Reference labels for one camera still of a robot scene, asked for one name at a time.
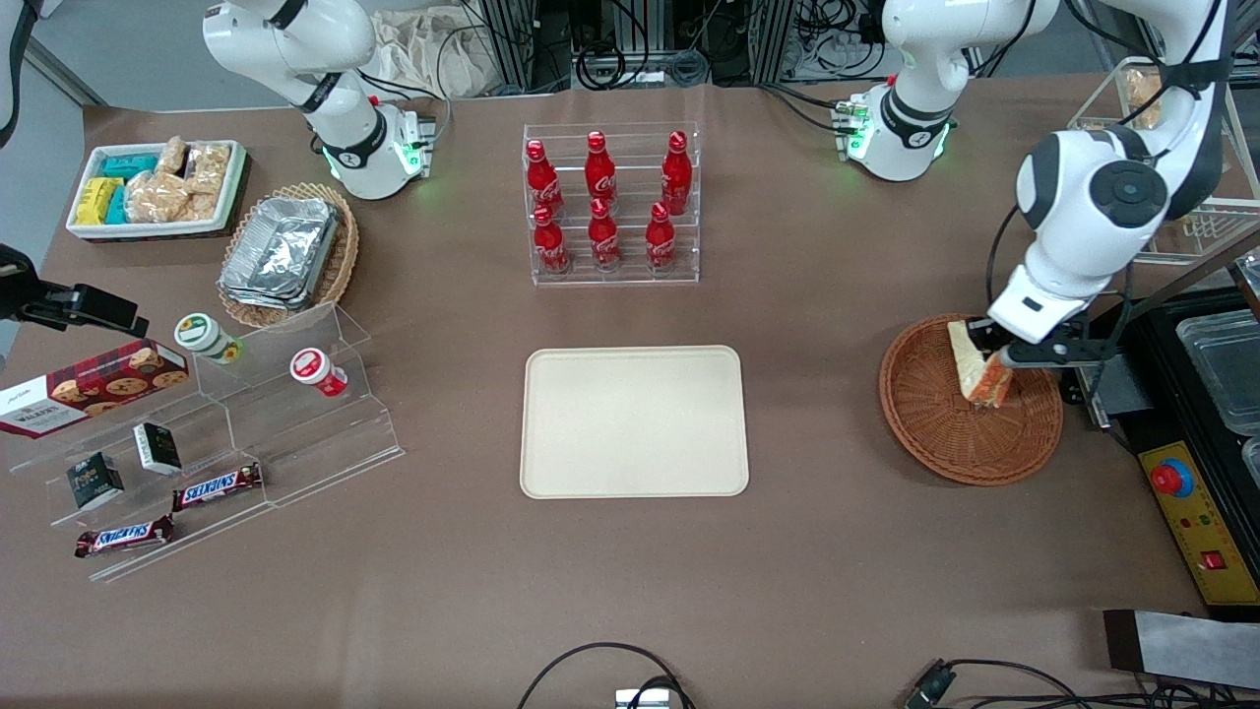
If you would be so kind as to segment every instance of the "table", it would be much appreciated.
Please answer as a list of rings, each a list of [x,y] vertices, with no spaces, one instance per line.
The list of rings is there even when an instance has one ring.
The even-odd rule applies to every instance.
[[[48,528],[43,486],[4,476],[3,696],[513,706],[548,660],[593,640],[658,651],[703,706],[728,709],[892,706],[937,656],[1018,660],[1081,690],[1130,691],[1128,676],[1105,670],[1099,611],[1202,611],[1133,461],[1068,411],[1062,445],[1033,479],[960,487],[900,448],[876,387],[903,326],[983,307],[985,253],[1024,151],[1097,81],[973,82],[945,155],[911,184],[837,164],[825,133],[755,89],[459,103],[431,179],[353,203],[363,244],[343,305],[374,335],[369,378],[407,456],[108,586],[89,584],[71,540]],[[706,131],[701,282],[536,288],[522,125],[662,116]],[[292,110],[88,110],[86,128],[89,147],[237,139],[256,160],[247,200],[330,181]],[[1028,235],[1012,225],[999,273]],[[42,272],[139,301],[163,336],[190,310],[219,311],[223,247],[87,244],[62,230]],[[5,384],[117,341],[24,325]],[[520,492],[533,350],[711,343],[743,364],[743,495],[539,502]],[[635,657],[575,659],[533,701],[609,706],[614,689],[648,676]],[[954,696],[1046,690],[968,678]]]

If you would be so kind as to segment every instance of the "round wicker basket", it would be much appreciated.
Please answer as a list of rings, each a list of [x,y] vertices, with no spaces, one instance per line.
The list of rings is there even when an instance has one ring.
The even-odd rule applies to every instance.
[[[295,199],[319,198],[340,210],[340,223],[338,223],[336,233],[333,237],[335,241],[331,251],[329,251],[328,262],[324,264],[319,286],[315,288],[315,297],[311,301],[311,306],[340,300],[341,295],[345,293],[345,287],[350,283],[354,259],[359,256],[359,225],[355,223],[354,213],[350,212],[350,205],[345,203],[345,198],[323,184],[309,183],[282,186],[263,199],[270,199],[271,196],[292,196]],[[253,215],[261,203],[262,199],[255,203],[253,207],[249,207],[249,210],[237,224],[236,230],[232,233],[232,241],[228,243],[227,253],[223,256],[224,263],[232,257],[232,251],[236,248],[237,242],[241,241],[241,232],[244,230],[244,224],[249,222],[249,217]],[[219,300],[223,301],[223,306],[232,315],[233,320],[255,327],[278,322],[295,314],[280,307],[261,307],[258,305],[237,302],[222,290],[219,290]]]
[[[879,369],[879,403],[910,455],[953,481],[998,486],[1046,465],[1063,433],[1063,403],[1045,370],[1016,370],[1007,402],[975,407],[958,387],[948,324],[929,317],[897,335]]]

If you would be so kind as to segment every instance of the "yellow control panel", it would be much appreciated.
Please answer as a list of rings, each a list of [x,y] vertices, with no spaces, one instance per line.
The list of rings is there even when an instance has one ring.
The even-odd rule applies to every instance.
[[[1211,606],[1260,606],[1251,578],[1184,442],[1139,456],[1186,565]]]

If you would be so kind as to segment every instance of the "acrylic display rack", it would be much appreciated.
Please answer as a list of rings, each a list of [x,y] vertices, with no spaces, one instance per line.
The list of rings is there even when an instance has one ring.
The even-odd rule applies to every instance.
[[[359,353],[368,337],[336,305],[312,307],[242,336],[242,356],[232,365],[193,358],[194,379],[186,385],[37,441],[6,437],[11,472],[47,481],[49,524],[66,533],[66,563],[83,567],[92,581],[115,581],[402,456],[389,412],[368,387]],[[305,346],[323,349],[345,372],[346,392],[328,398],[294,382],[289,363]],[[132,428],[142,422],[171,431],[184,468],[180,475],[140,467]],[[66,471],[98,451],[113,458],[123,494],[81,511]],[[262,489],[176,513],[174,542],[73,558],[74,540],[83,531],[156,520],[170,513],[171,491],[253,462],[262,466]]]
[[[602,272],[595,267],[591,239],[586,227],[591,220],[591,198],[586,190],[586,136],[604,131],[609,156],[617,166],[617,241],[621,264]],[[648,267],[644,234],[651,220],[651,204],[660,199],[660,166],[669,151],[669,133],[687,133],[687,150],[692,160],[692,193],[687,213],[670,217],[674,224],[674,267],[653,273]],[[549,273],[542,268],[534,252],[534,201],[525,173],[529,159],[525,144],[542,140],[547,157],[559,175],[564,208],[556,223],[564,232],[573,267],[567,273]],[[529,267],[534,285],[597,285],[597,283],[668,283],[696,282],[701,277],[701,128],[693,121],[636,123],[558,123],[527,125],[520,144],[522,184],[525,194],[524,227],[529,247]]]
[[[1129,99],[1130,89],[1125,79],[1131,72],[1158,73],[1145,59],[1126,58],[1102,79],[1067,127],[1101,130],[1126,115],[1126,106],[1138,102]],[[1225,170],[1221,181],[1212,195],[1188,214],[1164,222],[1134,258],[1138,263],[1193,263],[1235,235],[1260,227],[1260,181],[1256,180],[1255,165],[1247,151],[1234,94],[1227,84],[1221,83],[1220,87],[1225,91],[1226,106],[1220,126]],[[1115,91],[1114,96],[1108,94],[1111,89]],[[1135,123],[1130,127],[1140,126]]]

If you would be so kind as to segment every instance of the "red bottle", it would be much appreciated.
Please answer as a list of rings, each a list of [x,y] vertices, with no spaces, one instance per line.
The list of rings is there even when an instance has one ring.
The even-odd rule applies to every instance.
[[[591,237],[591,254],[595,267],[611,271],[621,264],[621,248],[617,247],[617,224],[609,215],[607,199],[591,199],[591,224],[586,227]]]
[[[687,155],[687,133],[675,130],[669,133],[669,154],[660,167],[660,198],[669,213],[687,213],[687,198],[692,194],[692,159]]]
[[[654,272],[674,267],[674,224],[669,223],[669,207],[664,201],[651,205],[648,222],[648,266]]]
[[[546,204],[534,208],[534,249],[548,273],[566,273],[573,264],[564,248],[564,232],[552,220],[551,207]]]
[[[592,199],[606,199],[609,212],[616,212],[617,166],[612,164],[606,150],[607,141],[600,131],[586,136],[586,189]]]
[[[547,159],[543,141],[530,140],[527,142],[525,156],[529,157],[525,179],[529,181],[529,193],[534,198],[534,205],[551,207],[552,212],[558,212],[564,205],[564,196],[559,193],[559,175],[556,174],[556,167]]]

